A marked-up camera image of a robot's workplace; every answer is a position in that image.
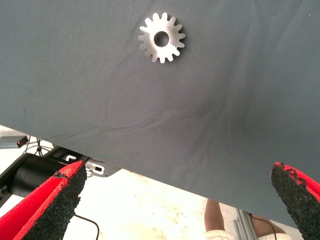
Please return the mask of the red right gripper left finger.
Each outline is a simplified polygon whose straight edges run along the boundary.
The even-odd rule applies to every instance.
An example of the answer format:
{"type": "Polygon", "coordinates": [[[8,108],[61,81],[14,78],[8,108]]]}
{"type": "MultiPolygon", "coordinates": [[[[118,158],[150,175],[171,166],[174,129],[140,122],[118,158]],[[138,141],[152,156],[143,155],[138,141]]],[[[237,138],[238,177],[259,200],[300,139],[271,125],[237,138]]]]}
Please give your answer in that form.
{"type": "Polygon", "coordinates": [[[0,218],[2,240],[61,240],[80,202],[87,172],[83,161],[56,171],[0,218]]]}

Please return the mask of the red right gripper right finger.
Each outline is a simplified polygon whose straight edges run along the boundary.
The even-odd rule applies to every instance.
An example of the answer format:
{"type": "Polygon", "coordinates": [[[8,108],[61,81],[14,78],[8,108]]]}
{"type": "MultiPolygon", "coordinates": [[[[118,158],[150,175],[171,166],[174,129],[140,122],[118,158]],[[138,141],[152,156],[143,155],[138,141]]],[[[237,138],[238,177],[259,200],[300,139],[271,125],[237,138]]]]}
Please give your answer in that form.
{"type": "Polygon", "coordinates": [[[271,183],[305,240],[320,238],[320,183],[302,171],[276,162],[271,183]]]}

